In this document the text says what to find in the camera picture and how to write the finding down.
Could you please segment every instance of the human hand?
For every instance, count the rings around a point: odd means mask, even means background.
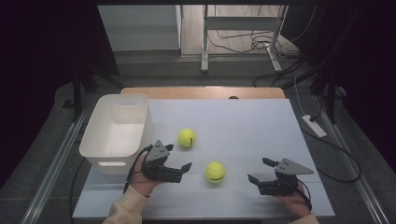
[[[298,189],[301,192],[304,192],[303,185],[298,182]],[[278,198],[285,206],[291,211],[295,218],[306,217],[311,214],[308,206],[306,205],[305,200],[296,192],[293,192],[291,195],[273,195],[275,198]]]
[[[129,184],[141,195],[148,197],[153,189],[163,182],[150,180],[141,172],[142,164],[145,158],[146,156],[142,156],[137,161],[134,167],[134,174],[132,175],[132,179]]]

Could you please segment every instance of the white plastic basket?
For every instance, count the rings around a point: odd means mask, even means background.
[[[146,95],[105,95],[92,112],[79,153],[102,174],[127,174],[139,151],[151,144],[151,134]]]

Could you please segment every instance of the tennis ball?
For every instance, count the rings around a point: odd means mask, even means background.
[[[183,129],[178,133],[177,140],[183,147],[190,147],[195,142],[195,133],[191,129]]]
[[[225,176],[225,168],[218,161],[212,161],[206,166],[205,170],[206,179],[212,183],[220,183]]]

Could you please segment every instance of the wooden table edge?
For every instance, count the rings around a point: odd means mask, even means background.
[[[121,94],[140,93],[149,99],[286,99],[278,87],[131,87]]]

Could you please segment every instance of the tabletop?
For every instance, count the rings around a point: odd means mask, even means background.
[[[192,163],[179,184],[156,188],[142,214],[144,219],[288,217],[288,211],[278,200],[263,198],[257,187],[248,182],[248,174],[261,181],[273,181],[274,170],[265,167],[261,157],[280,161],[285,156],[312,168],[312,175],[300,178],[310,188],[313,212],[317,216],[333,216],[290,102],[281,89],[158,87],[121,91],[128,93],[147,95],[152,140],[175,145],[166,165],[180,167]],[[189,150],[179,146],[175,138],[185,127],[193,128],[199,136]],[[220,161],[227,169],[227,177],[220,185],[210,185],[203,178],[202,171],[210,161]],[[100,174],[92,167],[73,217],[106,217],[111,204],[122,194],[124,180],[123,175]]]

